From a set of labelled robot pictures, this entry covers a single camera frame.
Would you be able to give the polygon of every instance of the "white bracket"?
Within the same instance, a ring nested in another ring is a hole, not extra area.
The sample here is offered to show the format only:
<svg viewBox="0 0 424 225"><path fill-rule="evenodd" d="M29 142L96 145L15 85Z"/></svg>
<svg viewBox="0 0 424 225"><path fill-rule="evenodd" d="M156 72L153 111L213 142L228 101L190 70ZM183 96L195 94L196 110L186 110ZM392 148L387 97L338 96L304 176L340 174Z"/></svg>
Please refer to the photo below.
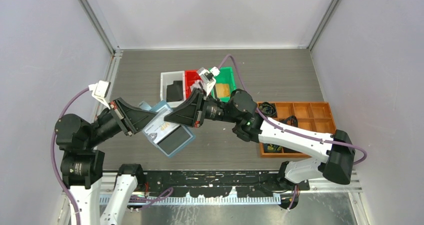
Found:
<svg viewBox="0 0 424 225"><path fill-rule="evenodd" d="M321 165L321 162L313 157L302 161L291 161L285 168L284 178L294 184L309 179L322 178L323 173L318 170L319 165Z"/></svg>
<svg viewBox="0 0 424 225"><path fill-rule="evenodd" d="M209 96L209 94L212 92L212 90L215 87L215 84L217 83L217 80L215 79L216 76L220 74L220 70L218 70L217 67L213 67L210 71L205 69L204 67L197 70L197 74L199 75L201 79L201 86L203 90L206 92L206 96Z"/></svg>
<svg viewBox="0 0 424 225"><path fill-rule="evenodd" d="M137 184L137 178L130 174L122 174L116 178L112 198L100 217L100 225L122 224L128 201Z"/></svg>
<svg viewBox="0 0 424 225"><path fill-rule="evenodd" d="M101 104L105 105L108 109L110 109L111 107L109 106L109 101L106 97L108 95L110 86L110 82L103 80L99 80L98 83L91 84L88 86L88 89L92 91L91 96L97 101L99 101Z"/></svg>
<svg viewBox="0 0 424 225"><path fill-rule="evenodd" d="M102 179L97 180L93 183L90 189L86 189L85 186L70 186L70 193L78 205L79 218L81 225L98 225L100 217L99 198L100 198L100 187ZM70 217L71 224L76 225L77 220L75 217L74 207L70 205Z"/></svg>

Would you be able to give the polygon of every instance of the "metal frame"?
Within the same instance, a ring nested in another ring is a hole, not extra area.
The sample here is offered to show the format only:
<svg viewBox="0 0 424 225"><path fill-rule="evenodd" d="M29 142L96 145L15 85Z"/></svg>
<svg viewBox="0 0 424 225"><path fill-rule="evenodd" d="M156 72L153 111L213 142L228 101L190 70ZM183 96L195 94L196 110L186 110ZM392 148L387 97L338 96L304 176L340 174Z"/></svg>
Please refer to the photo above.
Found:
<svg viewBox="0 0 424 225"><path fill-rule="evenodd" d="M99 198L99 204L105 205L108 203L108 201L111 199L115 181L116 181L117 173L116 172L104 172L103 177L101 178L101 184L100 184L100 198ZM349 185L340 185L336 184L334 182L330 182L325 178L317 178L317 179L311 179L309 180L309 186L310 190L302 191L302 194L322 194L322 193L348 193L350 202L352 204L353 213L355 215L356 221L359 225L369 225L369 218L366 212L366 209L364 208L363 204L363 191L361 184L359 182L358 175L356 171L354 170L352 172L351 180ZM133 195L142 195L143 192L133 192ZM290 197L292 195L291 191L283 192L281 193L282 197ZM263 199L263 204L272 204L276 203L277 200L280 199L280 194L278 194L277 198L274 199ZM164 200L163 202L158 202L158 206L163 205L222 205L222 202L225 202L225 199L220 200L213 200L210 201L207 199L195 201L191 200L193 202L190 202L189 199L185 199L184 197L180 199L169 199ZM251 199L245 198L244 200L241 200L242 204L260 204L260 199ZM69 206L69 200L66 198L64 199L61 212L59 215L59 218L57 220L58 225L67 225L71 212L71 208Z"/></svg>
<svg viewBox="0 0 424 225"><path fill-rule="evenodd" d="M312 40L309 43L309 46L307 49L309 51L312 51L314 49L315 44L317 44L318 39L320 38L321 34L324 31L324 28L327 26L327 23L329 22L331 16L333 15L334 11L336 10L337 6L339 5L341 0L331 0L330 5L327 8L327 11L325 12L324 16L321 19L321 22L318 25L318 28L316 29L315 33L313 34Z"/></svg>
<svg viewBox="0 0 424 225"><path fill-rule="evenodd" d="M97 4L96 0L78 0L81 4L81 7L84 9L85 13L93 24L98 35L104 42L107 50L111 55L116 52L120 52L117 41L112 33L112 30L109 28L108 22L106 21L100 6Z"/></svg>
<svg viewBox="0 0 424 225"><path fill-rule="evenodd" d="M110 87L109 87L109 92L107 93L105 97L106 101L111 100L112 90L115 85L115 79L117 77L118 66L121 61L121 58L122 58L122 50L119 50L111 57L109 65L107 66L107 71L104 76L104 81L110 82ZM100 102L97 102L94 107L94 112L91 116L91 120L94 121L96 116L99 115L104 108L105 108L105 105L103 105Z"/></svg>

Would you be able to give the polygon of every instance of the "wooden organizer box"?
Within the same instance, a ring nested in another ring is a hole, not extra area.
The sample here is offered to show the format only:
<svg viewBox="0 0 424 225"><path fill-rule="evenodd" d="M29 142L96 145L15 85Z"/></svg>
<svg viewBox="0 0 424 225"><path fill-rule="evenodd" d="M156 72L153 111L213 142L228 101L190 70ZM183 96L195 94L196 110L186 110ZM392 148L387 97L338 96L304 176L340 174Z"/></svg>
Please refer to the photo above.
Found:
<svg viewBox="0 0 424 225"><path fill-rule="evenodd" d="M290 116L296 116L298 127L318 133L336 132L333 115L328 102L280 102L269 101L277 109L274 120L282 121ZM260 156L263 158L309 158L310 156L301 153L289 151L283 147L281 152L265 152L264 144L259 143Z"/></svg>

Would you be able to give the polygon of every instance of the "black cable bundle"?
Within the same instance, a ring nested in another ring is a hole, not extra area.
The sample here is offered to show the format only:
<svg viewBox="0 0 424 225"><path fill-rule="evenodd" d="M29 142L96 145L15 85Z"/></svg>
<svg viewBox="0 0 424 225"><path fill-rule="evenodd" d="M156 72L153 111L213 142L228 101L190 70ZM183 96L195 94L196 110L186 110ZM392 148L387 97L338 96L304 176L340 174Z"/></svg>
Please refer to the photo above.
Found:
<svg viewBox="0 0 424 225"><path fill-rule="evenodd" d="M290 126L293 126L293 127L296 127L296 128L298 128L298 126L299 126L298 118L294 115L289 116L288 118L286 118L284 120L281 120L280 123L287 124L287 125L290 125Z"/></svg>
<svg viewBox="0 0 424 225"><path fill-rule="evenodd" d="M263 113L263 115L271 118L277 117L277 108L275 105L264 101L259 105L259 110Z"/></svg>

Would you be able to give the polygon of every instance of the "green bin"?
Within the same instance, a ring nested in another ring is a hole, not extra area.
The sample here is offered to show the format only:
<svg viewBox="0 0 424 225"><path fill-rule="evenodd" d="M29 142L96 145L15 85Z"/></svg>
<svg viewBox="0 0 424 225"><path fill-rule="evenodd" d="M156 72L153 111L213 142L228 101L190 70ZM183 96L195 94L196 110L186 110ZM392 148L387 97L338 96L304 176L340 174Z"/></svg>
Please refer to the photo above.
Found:
<svg viewBox="0 0 424 225"><path fill-rule="evenodd" d="M229 84L230 94L237 89L236 82L234 81L233 68L230 66L221 67L221 69L219 70L219 75L216 76L215 79L217 84ZM215 94L213 90L212 90L212 96L215 98ZM228 100L230 100L229 96L218 97L218 98L223 102L228 102Z"/></svg>

